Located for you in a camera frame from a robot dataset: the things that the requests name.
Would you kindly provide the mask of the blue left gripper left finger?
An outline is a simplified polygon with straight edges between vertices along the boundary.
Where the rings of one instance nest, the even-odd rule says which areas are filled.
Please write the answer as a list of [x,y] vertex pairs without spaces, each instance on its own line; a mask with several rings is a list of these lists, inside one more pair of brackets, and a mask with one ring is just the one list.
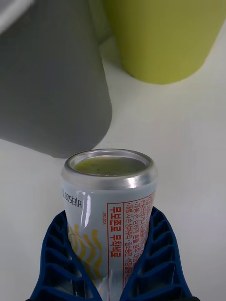
[[29,300],[102,300],[69,243],[65,211],[53,219],[43,239],[39,278]]

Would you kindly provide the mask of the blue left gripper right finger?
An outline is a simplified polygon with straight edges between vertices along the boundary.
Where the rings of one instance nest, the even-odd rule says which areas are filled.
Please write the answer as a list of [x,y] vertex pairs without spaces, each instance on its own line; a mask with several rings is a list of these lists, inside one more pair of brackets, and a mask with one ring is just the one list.
[[144,251],[120,297],[122,301],[196,301],[185,281],[176,236],[165,215],[152,209]]

